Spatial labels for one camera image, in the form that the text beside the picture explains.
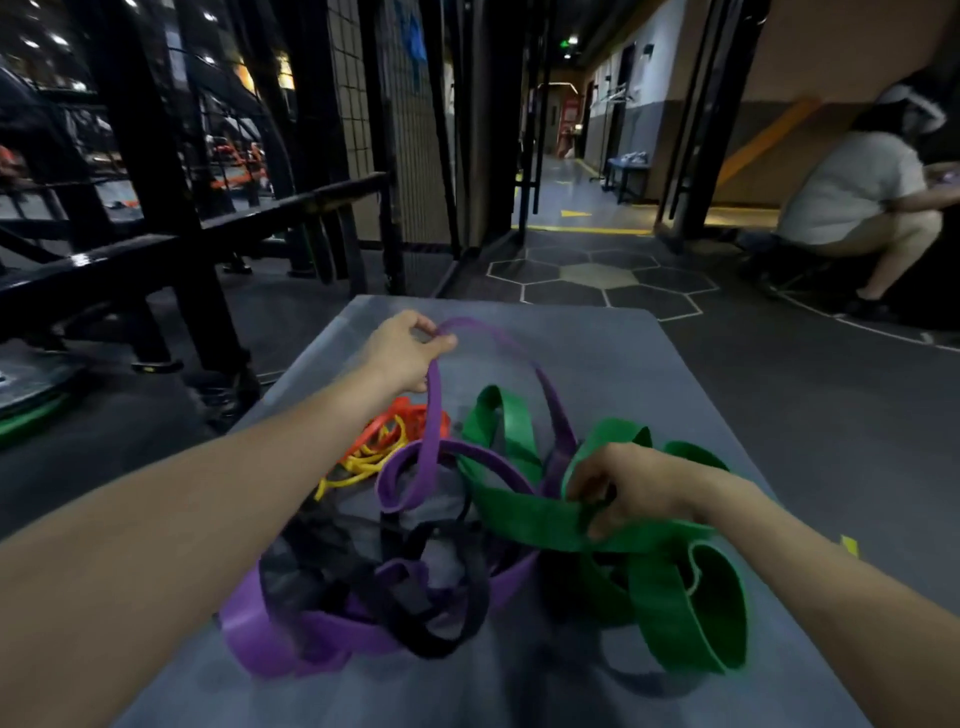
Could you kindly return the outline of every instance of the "gray table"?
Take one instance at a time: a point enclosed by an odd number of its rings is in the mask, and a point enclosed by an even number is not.
[[[762,476],[645,311],[516,303],[361,297],[303,352],[244,420],[256,422],[333,379],[385,317],[413,306],[437,321],[469,315],[507,329],[545,366],[577,433],[600,417],[650,425],[655,440],[678,438],[716,452],[738,473]],[[547,414],[532,372],[480,334],[442,364],[444,408],[462,420],[487,383],[525,396],[535,421]],[[546,432],[538,431],[541,448]],[[187,641],[127,713],[122,728],[565,728],[566,726],[803,726],[853,728],[866,719],[780,603],[745,566],[753,613],[750,661],[741,673],[709,677],[681,698],[639,697],[597,665],[651,669],[635,628],[599,636],[545,616],[535,584],[491,617],[451,657],[354,657],[340,673],[253,681],[213,626]]]

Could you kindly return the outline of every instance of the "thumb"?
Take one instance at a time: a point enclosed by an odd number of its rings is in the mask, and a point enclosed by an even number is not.
[[[456,349],[457,346],[457,337],[452,333],[445,334],[444,336],[434,336],[430,341],[423,345],[423,351],[426,353],[428,360],[433,361],[441,354],[447,352],[452,352]]]
[[[623,499],[617,498],[593,517],[587,529],[591,541],[604,541],[630,522],[630,514]]]

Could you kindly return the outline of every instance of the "green resistance band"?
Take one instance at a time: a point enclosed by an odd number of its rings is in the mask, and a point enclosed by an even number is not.
[[[542,465],[530,414],[516,395],[496,386],[484,389],[464,422],[462,436],[489,448],[501,419],[505,456],[531,482],[539,482]],[[647,427],[602,420],[564,474],[564,492],[576,464],[612,442],[653,445]],[[690,443],[673,441],[662,450],[727,469],[715,455]],[[604,626],[635,623],[665,669],[724,673],[744,666],[748,615],[743,585],[727,556],[707,543],[712,528],[686,521],[640,522],[595,544],[586,530],[603,506],[490,488],[482,466],[460,459],[459,468],[491,532],[570,554],[560,569],[564,587]]]

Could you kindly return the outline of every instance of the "orange stripe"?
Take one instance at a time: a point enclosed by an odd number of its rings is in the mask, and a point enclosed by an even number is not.
[[[803,124],[823,104],[823,101],[813,97],[804,97],[794,102],[793,106],[782,113],[773,124],[727,157],[720,168],[717,186],[729,182],[760,156],[780,144],[788,134]]]

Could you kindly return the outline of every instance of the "wire mesh panel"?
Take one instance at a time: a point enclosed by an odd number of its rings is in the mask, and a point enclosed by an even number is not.
[[[364,78],[363,51],[357,0],[329,0],[330,52],[337,83],[337,104],[347,143],[350,178],[357,180],[376,171],[370,140],[370,114]],[[353,205],[357,237],[379,240],[377,205],[373,197]]]
[[[396,154],[400,231],[407,243],[449,246],[420,10],[415,0],[383,2],[381,78]]]

